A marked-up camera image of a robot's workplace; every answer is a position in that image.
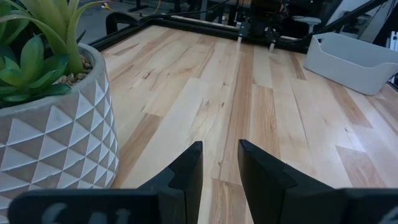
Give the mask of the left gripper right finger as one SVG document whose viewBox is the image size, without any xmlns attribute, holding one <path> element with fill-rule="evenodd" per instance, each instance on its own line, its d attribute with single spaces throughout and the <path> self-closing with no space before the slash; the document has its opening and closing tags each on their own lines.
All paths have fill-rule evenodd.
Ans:
<svg viewBox="0 0 398 224">
<path fill-rule="evenodd" d="M 397 189 L 335 189 L 245 139 L 238 163 L 254 223 L 397 223 Z"/>
</svg>

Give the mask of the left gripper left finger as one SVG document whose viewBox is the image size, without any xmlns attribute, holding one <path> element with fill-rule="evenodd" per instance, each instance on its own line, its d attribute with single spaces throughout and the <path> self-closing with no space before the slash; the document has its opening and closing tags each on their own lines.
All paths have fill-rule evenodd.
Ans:
<svg viewBox="0 0 398 224">
<path fill-rule="evenodd" d="M 136 189 L 31 190 L 10 204 L 10 223 L 196 223 L 203 143 L 194 142 Z"/>
</svg>

